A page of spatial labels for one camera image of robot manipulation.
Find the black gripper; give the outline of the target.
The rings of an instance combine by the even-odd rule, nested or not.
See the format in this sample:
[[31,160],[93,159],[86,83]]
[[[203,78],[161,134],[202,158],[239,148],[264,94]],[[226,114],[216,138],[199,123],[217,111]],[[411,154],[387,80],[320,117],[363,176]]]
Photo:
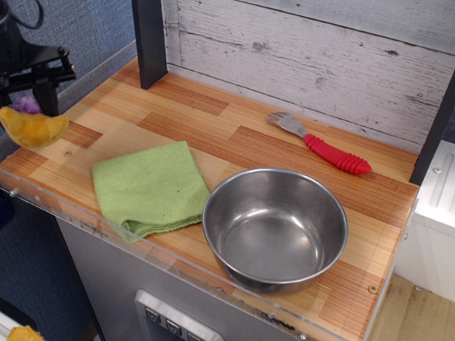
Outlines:
[[9,93],[31,89],[43,114],[60,114],[57,87],[76,79],[68,49],[33,45],[14,24],[0,25],[0,110],[10,106]]

